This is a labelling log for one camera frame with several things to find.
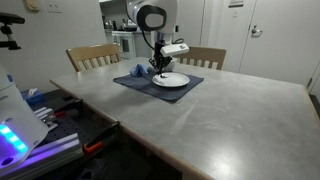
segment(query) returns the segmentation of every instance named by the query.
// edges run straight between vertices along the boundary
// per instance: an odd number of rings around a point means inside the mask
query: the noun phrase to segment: navy blue placemat
[[[194,87],[196,87],[199,83],[201,83],[204,79],[192,75],[187,75],[190,78],[190,82],[187,85],[167,88],[154,84],[152,82],[152,77],[154,75],[155,74],[153,73],[143,77],[133,77],[131,75],[127,75],[115,78],[113,79],[113,81],[129,88],[157,97],[159,99],[176,102],[184,95],[186,95],[189,91],[191,91]]]

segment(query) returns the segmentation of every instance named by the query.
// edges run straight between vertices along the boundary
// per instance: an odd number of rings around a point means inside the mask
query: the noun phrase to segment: wall outlet
[[[46,6],[51,13],[61,13],[59,0],[46,0]]]

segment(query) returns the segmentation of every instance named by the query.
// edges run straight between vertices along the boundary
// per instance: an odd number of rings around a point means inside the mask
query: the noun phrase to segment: cabinet
[[[112,39],[112,31],[105,30],[106,38],[107,38],[107,44],[113,43]]]
[[[151,43],[150,33],[146,32],[146,38],[147,38],[148,42]],[[146,58],[152,57],[152,52],[151,52],[152,50],[144,41],[141,32],[134,33],[134,41],[135,41],[135,46],[136,46],[136,56],[137,57],[146,57]]]

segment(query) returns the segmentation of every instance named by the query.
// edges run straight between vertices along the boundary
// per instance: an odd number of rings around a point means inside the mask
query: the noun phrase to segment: wooden chair
[[[80,64],[88,70],[121,61],[118,46],[115,44],[76,47],[67,49],[66,52],[77,72],[83,69]]]
[[[191,64],[191,60],[193,60],[194,66],[198,66],[198,61],[201,61],[201,67],[205,67],[208,64],[208,68],[210,69],[212,69],[213,63],[216,62],[218,63],[216,69],[221,70],[225,56],[226,50],[224,49],[190,47],[188,53],[179,54],[174,57],[180,59],[180,63],[184,63],[184,59],[187,59],[185,64],[189,65]]]

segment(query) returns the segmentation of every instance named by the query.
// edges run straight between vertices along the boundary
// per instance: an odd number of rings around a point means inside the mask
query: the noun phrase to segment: blue light
[[[23,150],[23,149],[25,149],[25,148],[27,148],[27,146],[24,145],[24,144],[20,144],[20,145],[18,146],[18,149],[19,149],[19,150]]]
[[[12,144],[14,148],[20,152],[26,152],[28,147],[14,134],[6,125],[0,125],[0,135],[4,136],[8,143]]]
[[[12,136],[11,138],[9,138],[9,141],[12,142],[12,143],[14,143],[14,142],[19,141],[19,138],[14,135],[14,136]]]
[[[3,127],[3,128],[0,129],[0,132],[1,132],[2,134],[8,134],[8,133],[10,133],[11,131],[10,131],[10,129],[9,129],[8,127]]]

